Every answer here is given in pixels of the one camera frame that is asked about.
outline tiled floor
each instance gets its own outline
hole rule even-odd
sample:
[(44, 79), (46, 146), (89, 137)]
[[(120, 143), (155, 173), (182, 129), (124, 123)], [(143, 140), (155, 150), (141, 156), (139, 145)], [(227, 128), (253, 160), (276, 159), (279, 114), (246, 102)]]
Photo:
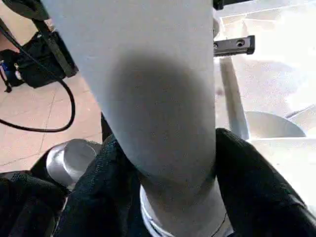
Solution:
[[(60, 133), (34, 133), (0, 124), (0, 172), (29, 169), (49, 148), (73, 138), (101, 142), (100, 109), (80, 73), (64, 80), (76, 101), (76, 118)], [(57, 128), (70, 118), (67, 93), (57, 82), (33, 89), (26, 84), (5, 93), (0, 83), (0, 118), (23, 126)]]

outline beige floor tile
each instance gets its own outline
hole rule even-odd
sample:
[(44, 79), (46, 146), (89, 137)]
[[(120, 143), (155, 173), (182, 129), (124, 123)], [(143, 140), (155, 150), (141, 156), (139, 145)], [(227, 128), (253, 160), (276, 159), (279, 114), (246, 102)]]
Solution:
[(45, 134), (41, 151), (46, 152), (51, 147), (63, 142), (67, 142), (74, 138), (86, 138), (100, 133), (100, 119), (101, 116), (96, 115), (94, 118), (90, 118), (85, 121), (74, 122), (74, 124), (66, 131)]
[[(41, 106), (35, 110), (27, 111), (9, 118), (5, 120), (24, 127), (33, 127), (33, 128), (46, 128), (49, 112), (50, 112), (51, 104)], [(27, 131), (22, 131), (10, 127), (6, 127), (5, 134), (21, 134), (27, 133)]]
[[(45, 128), (50, 107), (40, 107), (11, 118), (8, 122), (29, 127)], [(29, 157), (40, 151), (43, 133), (27, 132), (4, 125), (0, 126), (0, 165)]]
[(6, 93), (5, 90), (6, 90), (6, 86), (1, 80), (0, 81), (0, 103), (9, 95), (9, 93)]
[(102, 133), (98, 133), (98, 134), (95, 134), (93, 136), (86, 137), (85, 140), (97, 142), (97, 143), (102, 143)]
[[(75, 96), (76, 117), (74, 124), (66, 131), (45, 134), (41, 151), (45, 152), (52, 146), (74, 138), (85, 138), (101, 132), (101, 111), (91, 92)], [(68, 99), (54, 102), (48, 119), (47, 128), (65, 125), (71, 114)]]
[[(80, 73), (77, 73), (71, 78), (65, 78), (64, 82), (69, 86), (74, 95), (78, 95), (89, 90), (87, 83), (84, 81)], [(54, 97), (54, 101), (59, 101), (63, 99), (68, 99), (68, 94), (65, 89), (61, 85), (59, 85)]]
[(43, 133), (12, 134), (1, 138), (0, 165), (29, 157), (40, 152)]
[[(76, 117), (75, 122), (100, 118), (101, 111), (91, 92), (87, 91), (75, 96)], [(71, 105), (68, 99), (54, 102), (47, 123), (47, 128), (56, 128), (65, 125), (71, 115)]]
[(10, 172), (19, 170), (30, 170), (32, 166), (38, 161), (43, 153), (36, 154), (30, 157), (22, 158), (17, 161), (11, 162), (0, 166), (0, 172)]
[(37, 109), (44, 105), (49, 105), (53, 101), (57, 88), (56, 83), (52, 83), (37, 89), (33, 89), (23, 84), (6, 96), (0, 104), (1, 118), (8, 118), (26, 111)]

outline white bowl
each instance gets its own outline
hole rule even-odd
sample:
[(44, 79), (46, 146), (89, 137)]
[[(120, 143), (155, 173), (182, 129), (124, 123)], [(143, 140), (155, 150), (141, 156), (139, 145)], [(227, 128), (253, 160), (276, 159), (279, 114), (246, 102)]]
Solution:
[(299, 126), (280, 116), (259, 111), (246, 111), (245, 116), (250, 139), (306, 137)]

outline white pipe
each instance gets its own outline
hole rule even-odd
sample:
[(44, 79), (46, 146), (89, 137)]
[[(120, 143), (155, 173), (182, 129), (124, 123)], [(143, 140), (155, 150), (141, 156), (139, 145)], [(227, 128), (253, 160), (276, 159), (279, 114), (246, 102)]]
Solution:
[(212, 1), (43, 3), (122, 149), (144, 175), (142, 185), (157, 219), (171, 222), (163, 214), (171, 210), (180, 220), (168, 231), (197, 236), (200, 225), (181, 220), (185, 208), (218, 227), (223, 205), (212, 207), (215, 217), (203, 209), (205, 202), (206, 208), (214, 199), (219, 202), (210, 197), (215, 162)]

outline black cord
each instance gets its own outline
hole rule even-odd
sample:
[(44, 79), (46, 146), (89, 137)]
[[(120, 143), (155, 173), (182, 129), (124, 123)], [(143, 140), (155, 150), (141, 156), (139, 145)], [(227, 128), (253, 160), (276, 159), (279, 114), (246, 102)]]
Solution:
[(70, 103), (71, 103), (71, 116), (69, 119), (69, 122), (61, 127), (61, 128), (54, 128), (54, 129), (44, 129), (44, 128), (32, 128), (32, 127), (24, 127), (24, 126), (20, 126), (20, 125), (16, 125), (16, 124), (12, 124), (10, 122), (4, 121), (2, 119), (0, 119), (0, 123), (7, 125), (9, 127), (13, 127), (16, 129), (20, 129), (20, 130), (24, 130), (24, 131), (30, 131), (30, 132), (61, 132), (61, 131), (65, 131), (66, 129), (68, 129), (74, 122), (75, 119), (75, 113), (76, 113), (76, 106), (75, 106), (75, 99), (74, 99), (74, 95), (72, 94), (71, 90), (69, 89), (69, 87), (67, 86), (67, 84), (60, 79), (59, 77), (57, 77), (53, 72), (51, 72), (47, 67), (45, 67), (43, 64), (41, 64), (38, 60), (36, 60), (34, 57), (32, 57), (28, 52), (26, 52), (22, 46), (2, 27), (0, 26), (0, 32), (15, 46), (17, 47), (20, 52), (24, 53), (26, 56), (28, 56), (30, 59), (32, 59), (36, 64), (38, 64), (41, 68), (43, 68), (45, 71), (47, 71), (48, 73), (50, 73), (55, 79), (56, 81), (58, 81), (63, 87), (64, 89), (67, 91), (68, 95), (69, 95), (69, 99), (70, 99)]
[(221, 225), (217, 228), (217, 230), (214, 232), (214, 234), (212, 234), (211, 237), (214, 237), (222, 228), (223, 224), (225, 223), (226, 221), (226, 218), (227, 218), (227, 212), (225, 213), (225, 216), (224, 216), (224, 219), (223, 219), (223, 222), (221, 223)]

